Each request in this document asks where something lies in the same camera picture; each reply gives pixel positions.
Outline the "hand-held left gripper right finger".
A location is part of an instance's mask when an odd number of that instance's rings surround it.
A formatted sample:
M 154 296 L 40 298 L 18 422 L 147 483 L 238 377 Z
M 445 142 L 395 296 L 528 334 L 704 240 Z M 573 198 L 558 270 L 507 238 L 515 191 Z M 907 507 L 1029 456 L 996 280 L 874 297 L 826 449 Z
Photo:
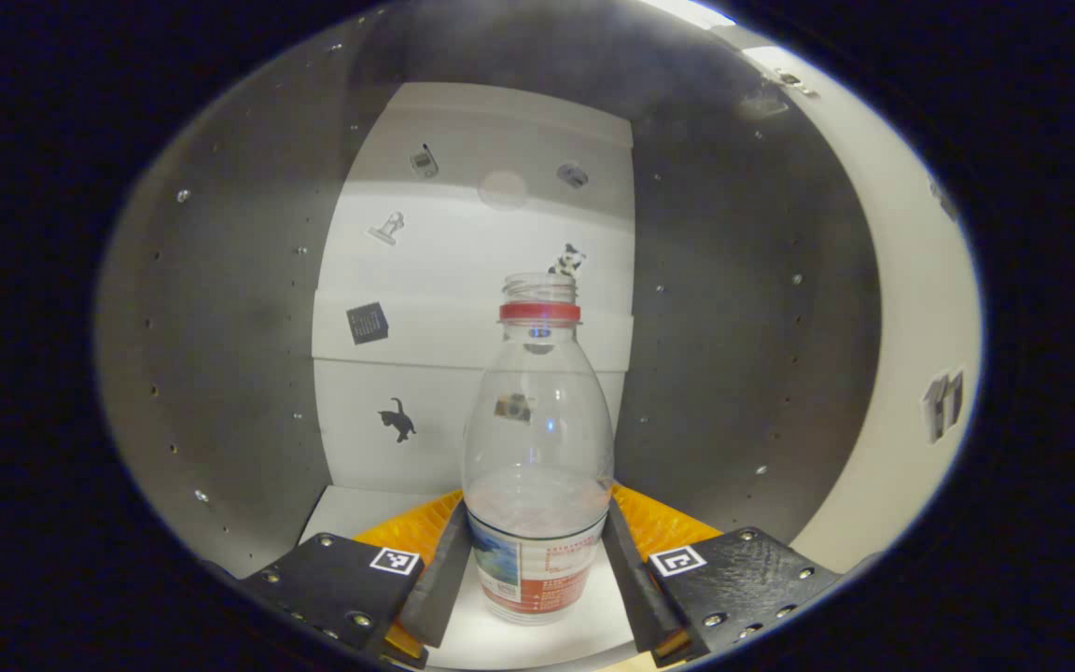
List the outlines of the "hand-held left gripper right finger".
M 619 484 L 602 541 L 636 649 L 657 666 L 749 645 L 842 578 L 757 527 L 721 532 Z

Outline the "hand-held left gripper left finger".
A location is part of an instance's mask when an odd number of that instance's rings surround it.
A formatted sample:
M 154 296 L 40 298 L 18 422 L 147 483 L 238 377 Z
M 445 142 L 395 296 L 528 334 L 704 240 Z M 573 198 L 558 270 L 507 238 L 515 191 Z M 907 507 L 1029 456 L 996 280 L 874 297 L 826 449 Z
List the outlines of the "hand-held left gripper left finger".
M 354 539 L 317 532 L 239 581 L 326 646 L 422 668 L 445 637 L 472 551 L 464 494 L 445 494 Z

